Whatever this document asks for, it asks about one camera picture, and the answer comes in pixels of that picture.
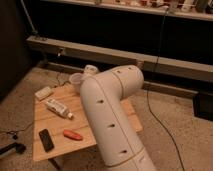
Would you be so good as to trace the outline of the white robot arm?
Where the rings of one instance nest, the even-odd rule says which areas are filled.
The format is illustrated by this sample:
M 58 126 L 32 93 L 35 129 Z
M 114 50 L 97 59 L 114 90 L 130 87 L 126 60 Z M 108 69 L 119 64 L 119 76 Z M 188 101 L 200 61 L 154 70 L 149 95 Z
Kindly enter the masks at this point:
M 121 105 L 143 82 L 135 65 L 103 72 L 92 65 L 84 69 L 81 103 L 108 171 L 157 171 Z

